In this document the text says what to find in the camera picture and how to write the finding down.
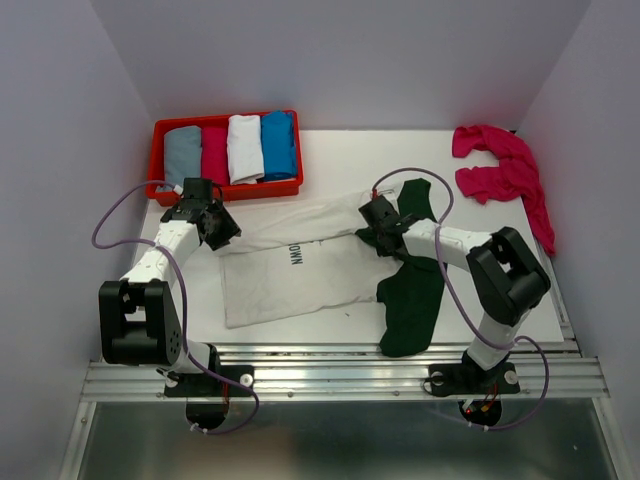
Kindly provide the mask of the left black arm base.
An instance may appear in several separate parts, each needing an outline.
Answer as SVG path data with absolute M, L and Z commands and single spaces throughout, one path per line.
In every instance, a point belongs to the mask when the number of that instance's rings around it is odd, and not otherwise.
M 254 378 L 255 369 L 248 364 L 221 365 L 217 373 L 229 380 L 240 383 L 243 375 Z M 165 384 L 163 395 L 168 398 L 248 398 L 251 394 L 237 386 L 228 386 L 205 373 L 171 374 L 175 386 Z

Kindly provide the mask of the cream and green t-shirt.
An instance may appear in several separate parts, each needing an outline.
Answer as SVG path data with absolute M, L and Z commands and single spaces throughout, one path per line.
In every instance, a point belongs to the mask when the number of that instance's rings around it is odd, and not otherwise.
M 399 358 L 431 344 L 444 292 L 436 261 L 389 254 L 354 192 L 236 211 L 242 233 L 219 253 L 228 328 L 376 301 L 385 309 L 379 349 Z

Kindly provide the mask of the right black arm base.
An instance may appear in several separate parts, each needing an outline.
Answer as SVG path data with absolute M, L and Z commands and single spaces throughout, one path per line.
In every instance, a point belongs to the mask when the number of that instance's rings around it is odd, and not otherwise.
M 508 357 L 489 370 L 483 370 L 467 353 L 458 363 L 431 364 L 422 383 L 423 390 L 435 397 L 474 396 L 486 393 L 518 394 L 519 378 Z

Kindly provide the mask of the red plastic tray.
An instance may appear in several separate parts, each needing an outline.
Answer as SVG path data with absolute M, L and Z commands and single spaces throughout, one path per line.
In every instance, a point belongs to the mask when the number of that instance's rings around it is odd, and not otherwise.
M 155 124 L 146 195 L 164 207 L 195 184 L 222 201 L 292 196 L 303 183 L 293 110 L 160 120 Z

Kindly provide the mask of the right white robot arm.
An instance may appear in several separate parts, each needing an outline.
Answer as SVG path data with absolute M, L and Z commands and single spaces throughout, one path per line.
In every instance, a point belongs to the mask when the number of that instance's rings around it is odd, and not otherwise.
M 466 231 L 413 214 L 402 217 L 383 196 L 359 212 L 387 252 L 433 259 L 441 270 L 454 266 L 471 275 L 483 316 L 476 326 L 462 314 L 474 340 L 460 378 L 472 390 L 491 384 L 524 319 L 550 289 L 548 275 L 520 233 L 511 227 L 494 233 Z

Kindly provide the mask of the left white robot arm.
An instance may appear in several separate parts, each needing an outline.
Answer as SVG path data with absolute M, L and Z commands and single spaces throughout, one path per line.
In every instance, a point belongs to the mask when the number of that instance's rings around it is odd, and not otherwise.
M 178 200 L 162 215 L 154 239 L 125 239 L 101 244 L 95 229 L 91 242 L 100 250 L 126 244 L 146 247 L 121 279 L 106 281 L 98 293 L 103 358 L 111 364 L 154 366 L 165 374 L 188 374 L 199 393 L 215 392 L 222 382 L 216 349 L 187 334 L 187 292 L 182 268 L 200 247 L 217 251 L 241 235 L 224 206 L 219 185 L 187 178 L 182 186 L 165 185 Z

